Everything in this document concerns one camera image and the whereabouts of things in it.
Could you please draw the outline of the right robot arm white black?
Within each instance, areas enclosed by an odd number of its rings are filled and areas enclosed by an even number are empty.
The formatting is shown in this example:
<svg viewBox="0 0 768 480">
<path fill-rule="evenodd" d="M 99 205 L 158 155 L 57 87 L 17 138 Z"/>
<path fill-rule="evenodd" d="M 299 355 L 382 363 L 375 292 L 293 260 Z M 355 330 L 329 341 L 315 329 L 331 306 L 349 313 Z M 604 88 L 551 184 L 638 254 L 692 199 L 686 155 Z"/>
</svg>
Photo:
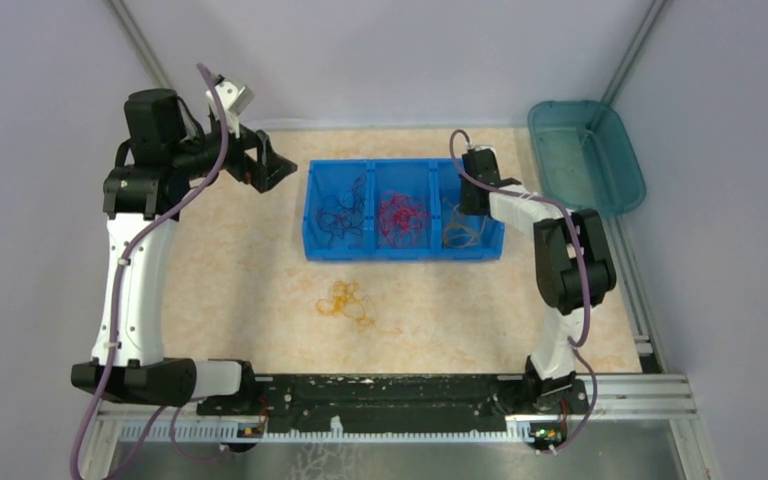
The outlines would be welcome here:
<svg viewBox="0 0 768 480">
<path fill-rule="evenodd" d="M 533 241 L 535 278 L 546 306 L 540 340 L 525 366 L 523 398 L 550 411 L 572 389 L 576 353 L 588 340 L 591 316 L 617 276 L 599 213 L 570 211 L 499 174 L 493 149 L 471 147 L 457 164 L 464 214 L 488 216 Z"/>
</svg>

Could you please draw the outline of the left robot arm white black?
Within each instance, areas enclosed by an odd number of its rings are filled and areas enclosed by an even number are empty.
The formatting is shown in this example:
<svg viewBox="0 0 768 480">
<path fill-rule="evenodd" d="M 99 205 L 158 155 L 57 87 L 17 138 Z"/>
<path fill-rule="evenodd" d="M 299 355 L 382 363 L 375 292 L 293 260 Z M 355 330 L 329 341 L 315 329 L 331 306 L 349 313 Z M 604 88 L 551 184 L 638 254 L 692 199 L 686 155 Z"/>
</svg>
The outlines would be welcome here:
<svg viewBox="0 0 768 480">
<path fill-rule="evenodd" d="M 168 357 L 161 321 L 167 258 L 184 206 L 221 171 L 263 193 L 296 170 L 267 133 L 240 123 L 252 97 L 248 88 L 220 81 L 206 94 L 208 129 L 174 90 L 143 90 L 126 100 L 129 135 L 103 184 L 104 309 L 89 360 L 71 369 L 75 388 L 124 404 L 177 407 L 220 396 L 237 414 L 257 406 L 260 388 L 248 362 Z"/>
</svg>

